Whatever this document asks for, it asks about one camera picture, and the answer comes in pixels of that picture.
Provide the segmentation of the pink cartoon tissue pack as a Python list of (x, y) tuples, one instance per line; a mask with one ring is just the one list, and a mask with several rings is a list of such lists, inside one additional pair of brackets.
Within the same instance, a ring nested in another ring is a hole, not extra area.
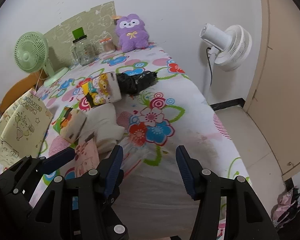
[(95, 144), (95, 139), (81, 141), (75, 148), (75, 175), (80, 177), (85, 172), (97, 168), (100, 163), (99, 154)]

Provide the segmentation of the green cartoon tissue pack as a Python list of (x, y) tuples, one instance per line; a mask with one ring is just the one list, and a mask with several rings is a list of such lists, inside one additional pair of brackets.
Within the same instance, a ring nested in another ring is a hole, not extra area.
[(87, 115), (80, 109), (64, 107), (53, 129), (69, 143), (74, 143), (87, 120)]

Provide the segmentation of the white towel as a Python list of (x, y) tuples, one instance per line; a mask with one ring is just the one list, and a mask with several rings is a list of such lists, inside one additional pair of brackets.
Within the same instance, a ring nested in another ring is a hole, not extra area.
[(125, 128), (116, 122), (115, 106), (106, 103), (87, 112), (87, 119), (79, 139), (86, 139), (93, 134), (98, 153), (105, 154), (122, 139), (124, 131)]

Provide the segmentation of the yellow bear tissue pack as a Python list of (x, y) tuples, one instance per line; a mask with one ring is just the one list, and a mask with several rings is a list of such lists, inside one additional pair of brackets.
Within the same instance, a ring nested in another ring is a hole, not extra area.
[(103, 73), (81, 85), (91, 108), (122, 99), (119, 83), (114, 72)]

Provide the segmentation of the pink patterned bag on floor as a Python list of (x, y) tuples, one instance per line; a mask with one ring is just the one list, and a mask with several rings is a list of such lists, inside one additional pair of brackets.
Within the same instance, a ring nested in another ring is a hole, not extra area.
[(271, 220), (276, 230), (293, 220), (300, 211), (300, 192), (298, 187), (293, 187), (279, 195), (277, 205), (271, 213)]

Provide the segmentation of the yellow cartoon fabric storage box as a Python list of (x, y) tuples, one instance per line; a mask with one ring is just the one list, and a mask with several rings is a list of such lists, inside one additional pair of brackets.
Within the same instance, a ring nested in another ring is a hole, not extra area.
[(0, 164), (11, 167), (23, 157), (38, 157), (53, 114), (31, 88), (0, 118)]

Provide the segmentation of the wooden chair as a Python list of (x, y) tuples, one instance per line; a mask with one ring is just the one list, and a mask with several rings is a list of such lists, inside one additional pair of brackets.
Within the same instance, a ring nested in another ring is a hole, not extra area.
[(18, 81), (13, 85), (5, 94), (2, 101), (0, 102), (0, 115), (10, 107), (19, 97), (26, 93), (31, 88), (40, 88), (44, 80), (47, 78), (45, 72), (37, 71), (29, 74), (27, 77)]

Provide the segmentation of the beige door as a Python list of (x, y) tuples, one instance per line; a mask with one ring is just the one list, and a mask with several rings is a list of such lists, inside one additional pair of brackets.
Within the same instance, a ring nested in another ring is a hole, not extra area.
[(244, 106), (287, 180), (300, 172), (300, 10), (293, 0), (261, 0), (262, 33)]

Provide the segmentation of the floral tablecloth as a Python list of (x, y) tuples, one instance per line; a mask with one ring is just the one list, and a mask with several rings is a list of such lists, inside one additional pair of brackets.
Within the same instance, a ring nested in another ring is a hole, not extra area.
[(186, 193), (175, 150), (189, 155), (215, 174), (234, 179), (248, 172), (217, 114), (197, 86), (160, 47), (102, 55), (88, 66), (73, 66), (59, 81), (40, 88), (43, 103), (60, 115), (64, 107), (90, 110), (81, 85), (107, 73), (128, 75), (154, 71), (158, 81), (137, 96), (115, 103), (124, 135), (147, 156), (125, 170), (114, 210), (128, 227), (131, 239), (189, 237), (198, 210)]

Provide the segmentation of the green desk fan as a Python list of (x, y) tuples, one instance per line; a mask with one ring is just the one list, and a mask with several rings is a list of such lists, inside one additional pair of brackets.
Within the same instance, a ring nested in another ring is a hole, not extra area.
[(43, 83), (45, 87), (49, 87), (69, 71), (67, 67), (54, 70), (49, 59), (47, 39), (36, 31), (27, 32), (19, 37), (14, 47), (14, 60), (26, 73), (43, 70), (47, 75)]

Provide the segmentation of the black plastic bag bundle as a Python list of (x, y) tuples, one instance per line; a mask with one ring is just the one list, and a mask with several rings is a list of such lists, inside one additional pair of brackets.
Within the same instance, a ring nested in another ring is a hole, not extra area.
[(157, 73), (144, 71), (141, 74), (116, 74), (120, 92), (128, 95), (138, 95), (141, 91), (151, 87), (157, 82)]

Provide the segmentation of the glass mason jar mug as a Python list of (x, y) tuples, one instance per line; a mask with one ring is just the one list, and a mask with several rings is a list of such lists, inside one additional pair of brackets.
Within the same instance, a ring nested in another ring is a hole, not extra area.
[(75, 64), (86, 66), (95, 61), (93, 45), (88, 41), (82, 27), (72, 31), (74, 40), (72, 42), (71, 55)]

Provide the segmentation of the small toothpick jar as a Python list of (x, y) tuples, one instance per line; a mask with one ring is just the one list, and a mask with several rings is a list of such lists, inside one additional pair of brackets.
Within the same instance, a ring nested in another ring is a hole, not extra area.
[(100, 44), (102, 45), (104, 52), (107, 54), (111, 54), (116, 50), (115, 44), (110, 37), (102, 39)]

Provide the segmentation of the white standing fan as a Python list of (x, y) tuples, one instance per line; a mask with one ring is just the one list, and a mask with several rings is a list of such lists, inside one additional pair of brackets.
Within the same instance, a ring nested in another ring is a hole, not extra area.
[(208, 97), (213, 81), (213, 69), (219, 67), (224, 72), (236, 70), (248, 57), (252, 48), (252, 37), (241, 25), (231, 25), (225, 31), (205, 24), (200, 38), (207, 44), (207, 73), (204, 77), (203, 96)]

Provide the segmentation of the purple plush bunny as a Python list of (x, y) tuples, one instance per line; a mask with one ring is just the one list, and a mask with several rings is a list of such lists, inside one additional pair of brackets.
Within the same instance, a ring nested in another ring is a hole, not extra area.
[(119, 37), (119, 47), (123, 53), (149, 46), (149, 34), (137, 14), (120, 17), (116, 22), (115, 33)]

